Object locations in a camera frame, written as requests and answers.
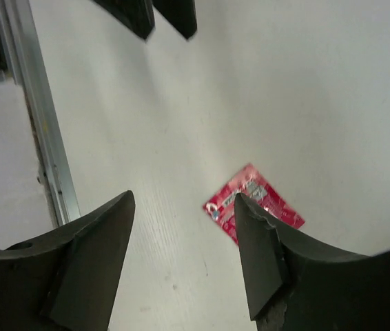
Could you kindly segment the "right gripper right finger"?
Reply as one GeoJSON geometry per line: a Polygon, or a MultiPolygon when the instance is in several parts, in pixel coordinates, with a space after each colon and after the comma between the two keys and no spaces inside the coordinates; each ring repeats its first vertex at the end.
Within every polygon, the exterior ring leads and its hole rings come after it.
{"type": "Polygon", "coordinates": [[[390,330],[390,250],[366,256],[333,247],[241,193],[234,214],[259,330],[390,330]]]}

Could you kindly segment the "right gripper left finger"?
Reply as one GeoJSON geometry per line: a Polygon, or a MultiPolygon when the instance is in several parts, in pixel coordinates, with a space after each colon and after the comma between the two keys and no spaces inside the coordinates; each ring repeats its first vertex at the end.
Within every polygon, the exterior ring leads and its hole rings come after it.
{"type": "Polygon", "coordinates": [[[126,191],[0,250],[0,330],[106,330],[135,213],[126,191]]]}

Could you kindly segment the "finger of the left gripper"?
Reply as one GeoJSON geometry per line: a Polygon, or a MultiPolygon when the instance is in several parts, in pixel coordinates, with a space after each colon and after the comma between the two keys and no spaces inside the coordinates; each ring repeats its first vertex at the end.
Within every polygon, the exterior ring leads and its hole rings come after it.
{"type": "Polygon", "coordinates": [[[155,22],[150,0],[94,0],[137,37],[146,41],[155,22]]]}
{"type": "Polygon", "coordinates": [[[154,7],[186,40],[197,32],[194,0],[153,0],[154,7]]]}

